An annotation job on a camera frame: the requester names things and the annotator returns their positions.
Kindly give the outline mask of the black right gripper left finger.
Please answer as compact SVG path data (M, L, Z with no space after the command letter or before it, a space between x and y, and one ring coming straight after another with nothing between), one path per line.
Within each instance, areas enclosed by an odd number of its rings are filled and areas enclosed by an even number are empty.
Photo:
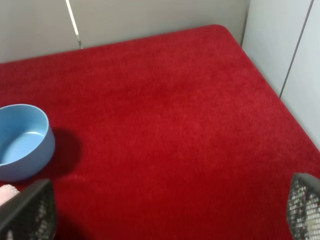
M58 226L51 180L39 179L0 205L2 240L53 240Z

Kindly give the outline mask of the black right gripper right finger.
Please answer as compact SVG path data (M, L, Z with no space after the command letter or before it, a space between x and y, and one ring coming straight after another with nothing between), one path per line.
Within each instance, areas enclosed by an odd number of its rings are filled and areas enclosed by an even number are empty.
M294 240L320 238L320 179L309 173L295 173L291 180L287 223Z

